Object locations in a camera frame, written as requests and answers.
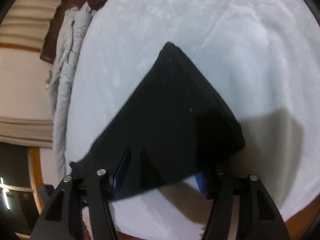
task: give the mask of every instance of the dark brown headboard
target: dark brown headboard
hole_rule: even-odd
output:
[[[86,1],[88,1],[92,9],[101,8],[107,0],[62,0],[58,6],[56,13],[51,20],[49,31],[44,40],[40,58],[46,62],[53,63],[56,57],[56,46],[59,30],[61,28],[64,12],[74,6],[81,7]]]

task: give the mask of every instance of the white blanket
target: white blanket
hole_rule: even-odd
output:
[[[109,0],[82,45],[67,162],[87,153],[167,41],[242,125],[246,148],[228,169],[257,174],[285,220],[308,205],[320,192],[320,29],[302,0]],[[200,239],[208,213],[197,207],[205,203],[191,177],[183,188],[113,203],[114,219],[144,239]]]

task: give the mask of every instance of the window pane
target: window pane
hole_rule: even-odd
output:
[[[0,143],[0,177],[7,185],[30,187],[28,147]]]
[[[3,189],[0,193],[0,209],[7,222],[16,233],[29,236],[39,216],[33,194]]]

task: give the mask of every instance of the metal screw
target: metal screw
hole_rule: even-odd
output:
[[[218,175],[224,175],[223,169],[217,169],[217,174]]]
[[[106,174],[106,170],[105,169],[97,170],[97,174],[98,174],[98,176],[102,176],[102,175]]]
[[[252,174],[252,175],[249,176],[249,180],[251,180],[251,181],[257,181],[258,179],[259,178],[258,178],[257,175]]]
[[[72,178],[71,178],[71,176],[65,176],[64,178],[63,178],[63,182],[69,182],[70,180],[71,180]]]

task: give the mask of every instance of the black fabric pouch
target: black fabric pouch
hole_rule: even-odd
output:
[[[132,161],[116,199],[171,184],[244,147],[240,124],[216,90],[174,44],[158,59],[73,172],[112,176],[126,148]]]

